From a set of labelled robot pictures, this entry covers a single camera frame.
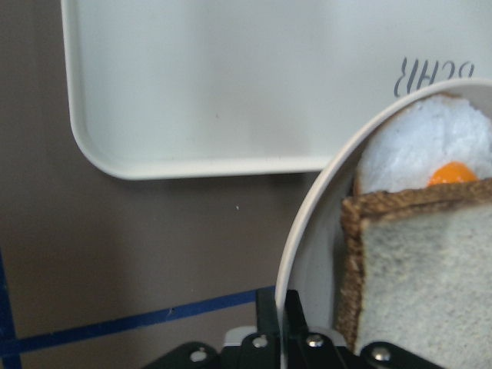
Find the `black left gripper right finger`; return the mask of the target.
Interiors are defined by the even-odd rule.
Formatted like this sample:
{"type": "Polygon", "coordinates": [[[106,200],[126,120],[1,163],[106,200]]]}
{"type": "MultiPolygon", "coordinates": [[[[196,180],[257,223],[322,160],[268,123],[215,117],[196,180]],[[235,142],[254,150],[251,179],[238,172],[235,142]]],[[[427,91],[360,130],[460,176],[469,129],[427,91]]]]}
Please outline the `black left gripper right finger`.
{"type": "Polygon", "coordinates": [[[359,355],[337,346],[325,334],[310,331],[299,293],[287,291],[284,303],[286,368],[434,368],[440,366],[383,341],[370,343],[359,355]]]}

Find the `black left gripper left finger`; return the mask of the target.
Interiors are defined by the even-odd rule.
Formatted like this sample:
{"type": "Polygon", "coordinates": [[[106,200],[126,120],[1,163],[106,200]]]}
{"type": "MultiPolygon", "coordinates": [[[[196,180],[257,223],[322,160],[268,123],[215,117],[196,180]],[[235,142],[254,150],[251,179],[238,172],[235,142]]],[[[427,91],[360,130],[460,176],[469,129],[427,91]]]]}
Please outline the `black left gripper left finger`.
{"type": "Polygon", "coordinates": [[[278,313],[271,288],[255,292],[255,331],[238,345],[225,345],[221,351],[194,341],[182,344],[146,365],[146,368],[279,368],[281,339],[278,313]]]}

